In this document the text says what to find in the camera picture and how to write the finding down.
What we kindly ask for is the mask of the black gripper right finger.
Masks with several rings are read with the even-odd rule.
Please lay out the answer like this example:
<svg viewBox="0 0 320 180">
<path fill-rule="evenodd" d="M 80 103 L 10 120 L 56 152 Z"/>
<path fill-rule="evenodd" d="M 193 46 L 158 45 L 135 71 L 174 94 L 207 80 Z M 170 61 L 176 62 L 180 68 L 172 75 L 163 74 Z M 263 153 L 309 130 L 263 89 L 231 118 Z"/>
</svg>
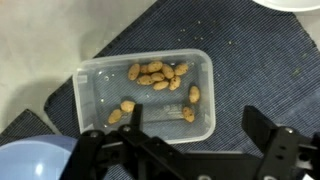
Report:
<svg viewBox="0 0 320 180">
<path fill-rule="evenodd" d="M 320 133 L 302 135 L 289 126 L 277 126 L 254 106 L 245 106 L 242 129 L 263 154 L 255 180 L 295 180 L 295 171 L 320 179 Z"/>
</svg>

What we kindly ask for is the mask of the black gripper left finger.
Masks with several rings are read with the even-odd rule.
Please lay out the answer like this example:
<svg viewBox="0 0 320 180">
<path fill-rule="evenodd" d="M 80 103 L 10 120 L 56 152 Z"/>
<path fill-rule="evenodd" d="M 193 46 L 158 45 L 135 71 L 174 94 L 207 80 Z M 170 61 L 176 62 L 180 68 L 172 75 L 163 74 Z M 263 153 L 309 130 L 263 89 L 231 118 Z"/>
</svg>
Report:
<svg viewBox="0 0 320 180">
<path fill-rule="evenodd" d="M 121 165 L 137 180 L 186 180 L 184 156 L 158 137 L 142 132 L 143 105 L 134 106 L 131 120 L 105 134 L 83 133 L 59 180 L 102 180 L 113 165 Z"/>
</svg>

